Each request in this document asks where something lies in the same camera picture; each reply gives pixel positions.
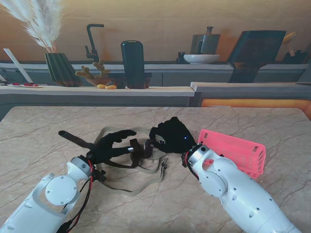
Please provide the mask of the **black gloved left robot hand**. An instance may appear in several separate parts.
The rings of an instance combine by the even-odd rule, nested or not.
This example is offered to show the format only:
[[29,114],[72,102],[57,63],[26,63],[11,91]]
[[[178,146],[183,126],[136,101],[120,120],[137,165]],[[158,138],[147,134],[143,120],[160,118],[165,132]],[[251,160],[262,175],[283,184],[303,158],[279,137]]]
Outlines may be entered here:
[[102,137],[97,144],[90,150],[86,159],[93,165],[104,163],[113,157],[119,157],[124,154],[129,154],[130,147],[114,148],[114,143],[121,143],[123,139],[134,136],[137,133],[133,130],[121,130],[115,133],[109,133]]

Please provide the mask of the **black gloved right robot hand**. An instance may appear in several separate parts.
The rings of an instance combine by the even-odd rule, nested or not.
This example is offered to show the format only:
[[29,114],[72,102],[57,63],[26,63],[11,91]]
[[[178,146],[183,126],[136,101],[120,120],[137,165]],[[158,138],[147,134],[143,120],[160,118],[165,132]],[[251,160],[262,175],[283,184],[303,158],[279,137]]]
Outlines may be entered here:
[[152,127],[150,139],[155,140],[156,135],[161,136],[165,144],[154,141],[153,146],[165,153],[183,154],[197,145],[190,131],[176,116]]

